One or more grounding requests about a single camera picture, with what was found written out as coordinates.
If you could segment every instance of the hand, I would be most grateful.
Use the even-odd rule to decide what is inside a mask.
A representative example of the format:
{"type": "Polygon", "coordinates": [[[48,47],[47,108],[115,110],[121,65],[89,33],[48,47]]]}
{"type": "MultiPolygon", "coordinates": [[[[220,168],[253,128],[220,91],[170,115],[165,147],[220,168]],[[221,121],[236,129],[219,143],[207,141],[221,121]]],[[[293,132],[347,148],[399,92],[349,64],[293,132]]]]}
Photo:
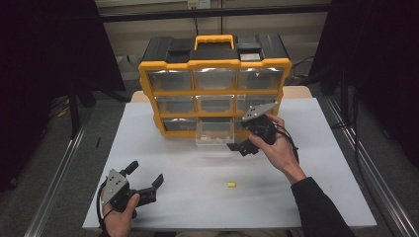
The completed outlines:
{"type": "MultiPolygon", "coordinates": [[[[276,124],[285,127],[285,123],[282,118],[272,115],[267,116],[276,124]]],[[[292,185],[306,178],[306,175],[302,171],[298,162],[296,162],[293,155],[293,148],[287,139],[281,134],[276,134],[276,141],[273,145],[269,145],[262,138],[253,133],[249,135],[249,140],[265,153],[275,168],[282,171],[287,176],[292,185]]]]}
{"type": "Polygon", "coordinates": [[[124,212],[112,210],[114,207],[110,203],[103,207],[103,214],[106,215],[108,213],[105,218],[105,224],[109,235],[112,237],[126,237],[129,235],[132,213],[135,211],[138,202],[139,194],[135,194],[128,201],[124,212]]]}

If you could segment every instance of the plastic drawer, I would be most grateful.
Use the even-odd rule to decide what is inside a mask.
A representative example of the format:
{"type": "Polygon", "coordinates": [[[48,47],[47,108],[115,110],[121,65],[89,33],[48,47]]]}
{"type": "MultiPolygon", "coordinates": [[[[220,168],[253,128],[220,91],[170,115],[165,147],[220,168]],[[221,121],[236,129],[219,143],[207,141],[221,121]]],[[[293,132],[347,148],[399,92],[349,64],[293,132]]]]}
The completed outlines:
{"type": "Polygon", "coordinates": [[[247,112],[251,106],[275,102],[277,95],[237,95],[237,110],[247,112]]]}
{"type": "Polygon", "coordinates": [[[232,112],[233,95],[197,96],[199,112],[232,112]]]}
{"type": "Polygon", "coordinates": [[[155,91],[191,90],[191,72],[189,70],[148,71],[151,87],[155,91]]]}
{"type": "Polygon", "coordinates": [[[193,113],[194,97],[155,97],[160,113],[193,113]]]}
{"type": "Polygon", "coordinates": [[[233,155],[226,145],[234,143],[232,118],[199,118],[196,143],[205,157],[230,157],[233,155]]]}
{"type": "Polygon", "coordinates": [[[234,86],[235,69],[203,68],[194,70],[196,89],[225,90],[234,86]]]}
{"type": "Polygon", "coordinates": [[[234,118],[234,130],[247,130],[246,127],[243,127],[241,122],[243,121],[243,117],[236,117],[234,118]]]}
{"type": "Polygon", "coordinates": [[[245,68],[238,75],[239,89],[280,88],[283,68],[245,68]]]}
{"type": "Polygon", "coordinates": [[[196,118],[164,118],[163,124],[167,131],[191,131],[197,129],[196,118]]]}

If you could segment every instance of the black cloth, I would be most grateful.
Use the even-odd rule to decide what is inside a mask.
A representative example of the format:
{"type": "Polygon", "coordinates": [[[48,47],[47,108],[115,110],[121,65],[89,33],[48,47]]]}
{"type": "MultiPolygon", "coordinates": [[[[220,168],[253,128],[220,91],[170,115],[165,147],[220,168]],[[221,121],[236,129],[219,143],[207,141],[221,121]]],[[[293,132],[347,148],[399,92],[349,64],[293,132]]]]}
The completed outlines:
{"type": "Polygon", "coordinates": [[[305,237],[355,236],[332,200],[312,178],[291,186],[305,237]]]}

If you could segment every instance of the white paper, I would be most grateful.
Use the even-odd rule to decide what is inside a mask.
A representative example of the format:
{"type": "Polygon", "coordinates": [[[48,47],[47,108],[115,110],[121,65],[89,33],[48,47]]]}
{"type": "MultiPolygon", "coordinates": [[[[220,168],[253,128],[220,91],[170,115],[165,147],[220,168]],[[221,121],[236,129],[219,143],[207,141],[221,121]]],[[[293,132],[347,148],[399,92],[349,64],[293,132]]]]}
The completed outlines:
{"type": "MultiPolygon", "coordinates": [[[[299,148],[300,165],[334,201],[352,227],[377,225],[332,131],[315,99],[284,99],[279,115],[299,148]]],[[[133,229],[261,229],[300,227],[290,184],[262,151],[242,157],[205,158],[194,139],[163,137],[149,103],[130,103],[102,174],[137,160],[128,176],[144,189],[159,174],[164,183],[157,202],[138,207],[133,229]],[[236,188],[228,188],[235,182],[236,188]]],[[[93,198],[84,228],[98,227],[93,198]]]]}

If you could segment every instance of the black cable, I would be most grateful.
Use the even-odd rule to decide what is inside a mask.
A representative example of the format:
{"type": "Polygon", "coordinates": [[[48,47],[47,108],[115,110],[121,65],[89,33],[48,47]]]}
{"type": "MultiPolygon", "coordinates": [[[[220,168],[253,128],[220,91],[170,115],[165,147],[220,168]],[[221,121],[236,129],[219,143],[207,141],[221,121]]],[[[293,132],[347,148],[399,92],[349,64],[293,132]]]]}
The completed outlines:
{"type": "Polygon", "coordinates": [[[106,231],[106,225],[105,225],[105,217],[102,218],[102,214],[101,214],[101,208],[100,208],[100,202],[101,202],[101,194],[102,194],[102,189],[105,187],[106,185],[106,180],[104,183],[102,183],[102,185],[100,186],[98,193],[96,195],[96,213],[98,215],[98,220],[99,220],[99,225],[101,227],[101,229],[103,231],[106,231]]]}
{"type": "Polygon", "coordinates": [[[293,68],[295,68],[295,67],[299,66],[300,64],[302,64],[302,63],[306,62],[306,61],[307,61],[308,59],[310,59],[310,58],[314,58],[314,56],[308,56],[308,57],[306,57],[305,59],[301,60],[300,62],[298,62],[298,63],[294,64],[294,65],[293,65],[293,68]]]}
{"type": "MultiPolygon", "coordinates": [[[[342,70],[342,78],[343,78],[343,80],[345,80],[345,73],[344,73],[344,71],[345,71],[345,69],[343,68],[343,70],[342,70]]],[[[352,95],[352,107],[351,107],[351,110],[349,111],[349,114],[348,114],[348,117],[347,117],[348,120],[345,120],[345,118],[343,118],[343,121],[339,121],[339,122],[331,125],[330,128],[331,129],[336,129],[336,128],[345,128],[345,127],[348,127],[348,126],[354,124],[354,121],[357,119],[357,116],[358,116],[358,97],[356,95],[356,90],[354,90],[354,93],[352,95]]]]}
{"type": "Polygon", "coordinates": [[[112,209],[111,209],[110,211],[108,211],[108,213],[106,213],[106,214],[104,215],[104,217],[103,217],[104,221],[105,221],[105,218],[106,218],[109,214],[111,214],[111,212],[112,212],[112,211],[114,211],[114,210],[115,210],[115,208],[114,208],[114,207],[112,207],[112,209]]]}
{"type": "Polygon", "coordinates": [[[378,205],[378,202],[377,202],[376,198],[373,196],[373,192],[371,191],[370,186],[368,185],[367,180],[366,180],[366,178],[364,176],[364,173],[362,171],[362,168],[361,168],[360,157],[358,156],[358,152],[359,152],[358,151],[359,150],[359,148],[358,148],[358,145],[359,145],[359,138],[358,137],[359,137],[359,135],[358,135],[358,125],[357,125],[357,118],[358,118],[358,93],[357,93],[356,90],[354,91],[354,95],[353,95],[353,109],[354,109],[353,129],[354,129],[354,133],[355,133],[355,138],[354,138],[354,156],[355,156],[355,163],[357,165],[358,173],[360,174],[361,180],[362,180],[362,182],[363,182],[363,184],[364,184],[364,186],[365,186],[368,194],[370,195],[370,197],[371,197],[374,205],[377,207],[377,210],[379,212],[379,215],[381,216],[382,220],[384,221],[385,226],[387,227],[387,229],[390,232],[391,236],[394,237],[396,235],[391,230],[391,228],[389,226],[389,223],[386,220],[386,218],[384,217],[384,215],[383,215],[383,213],[381,211],[381,208],[378,205]]]}
{"type": "Polygon", "coordinates": [[[299,158],[298,158],[298,147],[295,146],[295,144],[293,143],[293,138],[291,137],[290,133],[281,125],[276,124],[276,132],[279,133],[280,135],[282,135],[291,145],[291,147],[293,148],[293,156],[296,159],[296,162],[299,163],[299,158]],[[284,132],[279,131],[278,127],[282,128],[284,130],[284,132]]]}
{"type": "Polygon", "coordinates": [[[312,62],[312,61],[307,61],[308,59],[311,59],[311,58],[314,58],[314,56],[308,56],[308,57],[306,57],[305,59],[303,59],[303,60],[301,60],[301,61],[299,61],[298,63],[296,63],[296,64],[294,64],[293,65],[293,67],[291,68],[291,70],[292,70],[292,78],[291,78],[291,80],[290,80],[290,83],[288,83],[286,86],[290,86],[292,83],[293,83],[293,79],[295,79],[295,77],[299,77],[299,78],[303,78],[303,79],[305,79],[305,80],[307,80],[308,79],[308,76],[305,76],[305,75],[295,75],[295,68],[297,67],[297,66],[299,66],[299,65],[301,65],[302,63],[305,63],[305,62],[312,62]]]}
{"type": "Polygon", "coordinates": [[[197,18],[194,18],[194,24],[195,24],[195,33],[197,34],[197,36],[199,36],[200,33],[198,32],[198,19],[197,18]]]}

